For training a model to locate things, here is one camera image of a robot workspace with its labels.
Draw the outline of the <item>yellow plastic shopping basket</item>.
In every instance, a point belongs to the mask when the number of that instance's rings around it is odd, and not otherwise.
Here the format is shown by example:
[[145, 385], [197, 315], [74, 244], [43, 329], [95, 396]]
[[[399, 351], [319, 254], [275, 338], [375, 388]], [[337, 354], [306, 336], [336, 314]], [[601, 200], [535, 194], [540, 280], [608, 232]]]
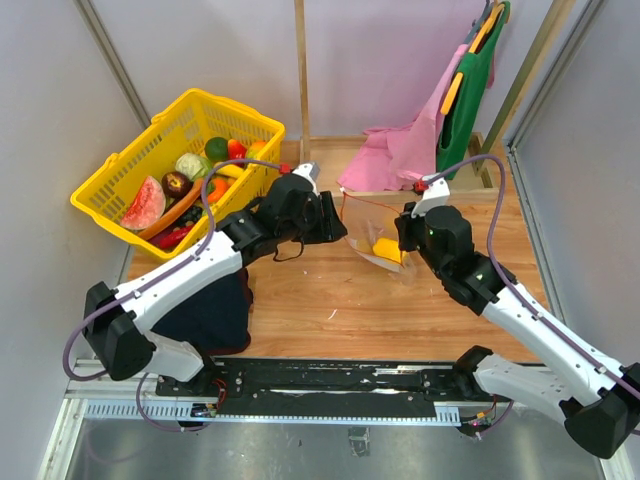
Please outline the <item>yellow plastic shopping basket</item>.
[[101, 228], [159, 262], [166, 262], [203, 238], [207, 220], [201, 219], [172, 251], [165, 252], [119, 225], [148, 176], [160, 179], [185, 153], [202, 154], [206, 141], [220, 136], [245, 145], [263, 141], [256, 158], [277, 165], [285, 126], [252, 107], [198, 88], [184, 92], [121, 152], [104, 164], [70, 197], [77, 209]]

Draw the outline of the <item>red chili pepper toy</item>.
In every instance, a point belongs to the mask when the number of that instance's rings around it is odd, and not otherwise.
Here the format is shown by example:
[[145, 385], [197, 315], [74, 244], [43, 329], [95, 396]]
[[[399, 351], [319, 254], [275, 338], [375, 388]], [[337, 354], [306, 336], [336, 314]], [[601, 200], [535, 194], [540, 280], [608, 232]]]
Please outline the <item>red chili pepper toy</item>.
[[193, 227], [194, 225], [170, 227], [152, 237], [149, 243], [161, 250], [171, 251], [184, 240]]

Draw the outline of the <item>left wooden rack post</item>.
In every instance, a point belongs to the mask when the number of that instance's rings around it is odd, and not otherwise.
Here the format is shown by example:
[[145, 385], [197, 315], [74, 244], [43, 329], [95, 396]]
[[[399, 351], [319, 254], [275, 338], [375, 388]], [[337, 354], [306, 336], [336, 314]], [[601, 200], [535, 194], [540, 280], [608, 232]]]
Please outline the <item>left wooden rack post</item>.
[[302, 163], [311, 160], [310, 145], [310, 111], [308, 95], [308, 71], [307, 71], [307, 49], [306, 49], [306, 23], [305, 23], [305, 3], [303, 0], [294, 0], [294, 15], [296, 29], [296, 51], [298, 64], [298, 81], [300, 95], [301, 113], [301, 139], [300, 156]]

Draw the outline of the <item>dark navy folded cloth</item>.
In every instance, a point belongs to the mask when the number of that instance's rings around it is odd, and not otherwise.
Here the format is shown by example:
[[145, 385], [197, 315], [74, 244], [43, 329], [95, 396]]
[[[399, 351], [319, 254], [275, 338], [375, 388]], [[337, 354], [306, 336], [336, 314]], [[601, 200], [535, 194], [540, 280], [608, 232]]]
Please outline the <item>dark navy folded cloth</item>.
[[240, 353], [251, 343], [249, 313], [253, 300], [249, 273], [242, 269], [207, 285], [177, 305], [152, 331], [189, 342], [212, 356]]

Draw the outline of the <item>wooden rack post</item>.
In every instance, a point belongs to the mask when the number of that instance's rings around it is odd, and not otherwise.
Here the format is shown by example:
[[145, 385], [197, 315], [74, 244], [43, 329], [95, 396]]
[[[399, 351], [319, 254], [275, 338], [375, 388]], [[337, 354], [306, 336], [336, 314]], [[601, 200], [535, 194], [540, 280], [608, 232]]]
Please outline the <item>wooden rack post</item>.
[[544, 17], [540, 20], [535, 36], [527, 44], [526, 54], [522, 57], [517, 73], [506, 92], [500, 109], [496, 112], [491, 128], [486, 135], [474, 134], [469, 146], [470, 154], [488, 153], [502, 140], [516, 114], [524, 105], [526, 96], [532, 90], [546, 58], [562, 33], [575, 1], [542, 1], [546, 6]]
[[298, 81], [300, 95], [301, 113], [301, 139], [300, 156], [302, 163], [311, 160], [310, 145], [310, 111], [308, 95], [308, 71], [307, 71], [307, 49], [306, 49], [306, 23], [305, 23], [305, 3], [303, 0], [294, 0], [294, 15], [296, 29], [296, 51], [298, 64]]

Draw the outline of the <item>watermelon slice toy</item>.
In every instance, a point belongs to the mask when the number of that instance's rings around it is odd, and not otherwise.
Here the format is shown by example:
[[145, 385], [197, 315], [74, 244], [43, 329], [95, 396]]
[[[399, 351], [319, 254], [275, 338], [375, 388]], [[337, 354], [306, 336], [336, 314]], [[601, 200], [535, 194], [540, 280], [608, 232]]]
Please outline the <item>watermelon slice toy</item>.
[[160, 182], [153, 176], [148, 176], [121, 218], [120, 225], [127, 230], [144, 230], [161, 218], [165, 204], [166, 198]]

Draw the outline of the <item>red bell pepper toy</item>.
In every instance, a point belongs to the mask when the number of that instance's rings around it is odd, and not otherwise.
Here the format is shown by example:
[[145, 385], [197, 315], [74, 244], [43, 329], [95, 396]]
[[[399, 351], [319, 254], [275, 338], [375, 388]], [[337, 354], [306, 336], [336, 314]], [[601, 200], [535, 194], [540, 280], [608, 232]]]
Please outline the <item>red bell pepper toy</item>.
[[229, 139], [227, 142], [228, 159], [232, 161], [232, 164], [240, 168], [244, 168], [245, 164], [243, 160], [246, 157], [247, 148], [236, 139]]

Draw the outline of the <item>purple mangosteen toy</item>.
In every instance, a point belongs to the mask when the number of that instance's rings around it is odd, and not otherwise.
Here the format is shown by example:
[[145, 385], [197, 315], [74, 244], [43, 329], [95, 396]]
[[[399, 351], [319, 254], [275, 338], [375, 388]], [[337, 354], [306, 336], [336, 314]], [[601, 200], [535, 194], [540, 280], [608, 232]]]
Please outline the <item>purple mangosteen toy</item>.
[[193, 182], [183, 173], [171, 171], [162, 177], [161, 186], [166, 197], [182, 199], [190, 192]]

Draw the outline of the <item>orange bell pepper toy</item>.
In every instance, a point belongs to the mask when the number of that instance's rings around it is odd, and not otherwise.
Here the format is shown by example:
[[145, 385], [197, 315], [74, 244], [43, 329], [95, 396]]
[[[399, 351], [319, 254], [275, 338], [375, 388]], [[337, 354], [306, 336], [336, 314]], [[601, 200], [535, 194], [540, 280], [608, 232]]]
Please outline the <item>orange bell pepper toy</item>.
[[230, 185], [224, 177], [215, 176], [206, 187], [207, 203], [216, 204], [229, 190]]

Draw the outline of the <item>clear zip top bag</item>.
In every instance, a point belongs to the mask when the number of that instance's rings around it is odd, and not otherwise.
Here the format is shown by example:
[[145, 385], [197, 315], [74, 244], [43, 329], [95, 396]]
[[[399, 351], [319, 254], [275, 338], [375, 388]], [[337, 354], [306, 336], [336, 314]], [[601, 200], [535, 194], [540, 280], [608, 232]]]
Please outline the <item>clear zip top bag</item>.
[[[357, 197], [344, 189], [341, 190], [341, 194], [342, 205], [339, 217], [348, 230], [345, 237], [346, 243], [355, 253], [356, 250], [370, 252], [371, 246], [381, 237], [398, 242], [398, 233], [394, 225], [394, 220], [399, 216], [399, 211], [396, 208]], [[386, 270], [392, 279], [403, 285], [410, 285], [416, 277], [416, 267], [409, 254], [403, 268], [382, 269]]]

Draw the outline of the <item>pink garment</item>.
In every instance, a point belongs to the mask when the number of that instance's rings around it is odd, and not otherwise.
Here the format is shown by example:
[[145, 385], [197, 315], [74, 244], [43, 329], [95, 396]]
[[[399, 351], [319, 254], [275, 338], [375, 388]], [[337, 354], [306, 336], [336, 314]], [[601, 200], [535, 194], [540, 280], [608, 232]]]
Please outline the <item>pink garment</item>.
[[342, 188], [398, 191], [436, 172], [436, 143], [444, 123], [441, 104], [467, 50], [466, 43], [457, 47], [431, 96], [411, 122], [363, 132], [366, 140], [337, 180]]

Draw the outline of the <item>right wooden rack post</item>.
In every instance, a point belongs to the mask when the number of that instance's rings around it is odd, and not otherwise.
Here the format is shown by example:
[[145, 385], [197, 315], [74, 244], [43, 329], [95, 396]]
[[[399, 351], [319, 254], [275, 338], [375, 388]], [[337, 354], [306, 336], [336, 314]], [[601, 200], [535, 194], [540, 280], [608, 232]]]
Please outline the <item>right wooden rack post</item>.
[[506, 92], [500, 109], [496, 112], [491, 128], [486, 135], [474, 134], [469, 146], [470, 154], [488, 153], [502, 140], [516, 114], [524, 105], [526, 96], [532, 90], [546, 58], [562, 33], [575, 1], [542, 1], [546, 6], [544, 17], [540, 20], [535, 36], [527, 44], [526, 54], [522, 57], [517, 73]]

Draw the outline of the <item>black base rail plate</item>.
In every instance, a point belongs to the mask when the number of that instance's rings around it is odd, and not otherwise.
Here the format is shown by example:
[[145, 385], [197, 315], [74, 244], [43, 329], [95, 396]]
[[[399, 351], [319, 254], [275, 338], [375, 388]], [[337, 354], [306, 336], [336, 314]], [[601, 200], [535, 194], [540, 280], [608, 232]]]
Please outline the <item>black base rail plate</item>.
[[506, 401], [462, 385], [450, 362], [221, 357], [211, 380], [195, 397], [223, 390], [224, 417], [427, 421], [438, 405], [486, 412]]

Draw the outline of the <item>orange carrot toy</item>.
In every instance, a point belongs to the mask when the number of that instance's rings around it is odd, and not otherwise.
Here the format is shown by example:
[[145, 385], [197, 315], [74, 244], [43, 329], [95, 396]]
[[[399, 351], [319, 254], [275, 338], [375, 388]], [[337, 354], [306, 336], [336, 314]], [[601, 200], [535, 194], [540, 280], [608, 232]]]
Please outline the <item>orange carrot toy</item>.
[[160, 219], [158, 219], [154, 224], [150, 227], [142, 230], [138, 237], [142, 240], [149, 240], [156, 234], [160, 233], [167, 227], [169, 227], [173, 222], [175, 222], [185, 211], [187, 211], [192, 204], [196, 201], [197, 197], [200, 195], [201, 188], [204, 184], [204, 179], [199, 178], [195, 181], [191, 190], [180, 200], [178, 200], [175, 205], [169, 209]]

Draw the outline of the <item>yellow banana bunch toy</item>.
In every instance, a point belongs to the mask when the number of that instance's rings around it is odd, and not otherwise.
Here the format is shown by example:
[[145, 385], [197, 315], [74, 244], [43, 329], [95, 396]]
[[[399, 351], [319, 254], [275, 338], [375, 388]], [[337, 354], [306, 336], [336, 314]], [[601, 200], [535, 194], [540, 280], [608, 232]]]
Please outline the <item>yellow banana bunch toy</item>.
[[356, 253], [374, 265], [396, 270], [403, 268], [408, 254], [399, 248], [399, 243], [390, 238], [379, 238], [370, 248], [370, 252], [356, 250]]

